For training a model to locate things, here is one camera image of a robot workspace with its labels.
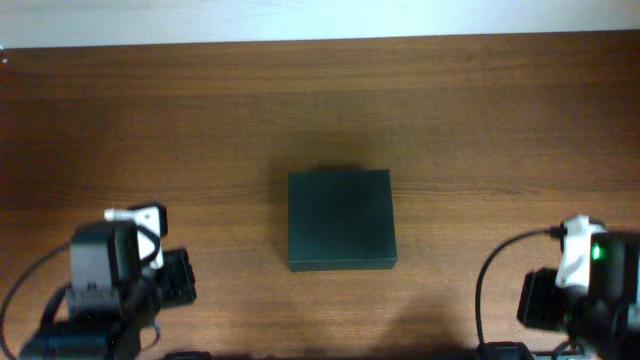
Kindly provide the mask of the black box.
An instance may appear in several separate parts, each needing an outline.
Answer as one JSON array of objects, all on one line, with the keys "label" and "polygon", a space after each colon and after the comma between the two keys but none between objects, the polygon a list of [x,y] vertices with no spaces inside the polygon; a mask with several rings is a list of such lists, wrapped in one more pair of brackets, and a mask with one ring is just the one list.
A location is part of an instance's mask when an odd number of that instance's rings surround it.
[{"label": "black box", "polygon": [[397,261],[388,169],[288,176],[290,271],[388,270]]}]

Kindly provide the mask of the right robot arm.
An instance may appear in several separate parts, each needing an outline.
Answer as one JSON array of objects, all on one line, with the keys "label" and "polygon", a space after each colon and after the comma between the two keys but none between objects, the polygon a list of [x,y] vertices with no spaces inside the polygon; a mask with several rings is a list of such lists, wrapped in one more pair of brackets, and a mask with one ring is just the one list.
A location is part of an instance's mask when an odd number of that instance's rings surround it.
[{"label": "right robot arm", "polygon": [[[489,342],[481,315],[488,268],[502,250],[539,235],[559,242],[561,261],[556,269],[526,274],[517,319],[527,328],[564,333],[567,339],[547,352],[534,352],[522,342]],[[479,341],[476,359],[637,359],[639,233],[610,230],[580,214],[556,227],[516,235],[484,261],[476,280],[474,313]]]}]

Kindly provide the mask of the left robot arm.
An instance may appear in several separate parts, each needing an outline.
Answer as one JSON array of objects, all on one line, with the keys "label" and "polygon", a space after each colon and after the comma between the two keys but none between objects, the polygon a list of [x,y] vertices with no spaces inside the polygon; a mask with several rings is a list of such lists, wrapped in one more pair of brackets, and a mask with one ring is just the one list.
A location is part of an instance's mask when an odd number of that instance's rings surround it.
[{"label": "left robot arm", "polygon": [[134,359],[163,309],[192,304],[195,276],[183,248],[163,250],[164,205],[107,209],[68,246],[71,280],[48,302],[22,359]]}]

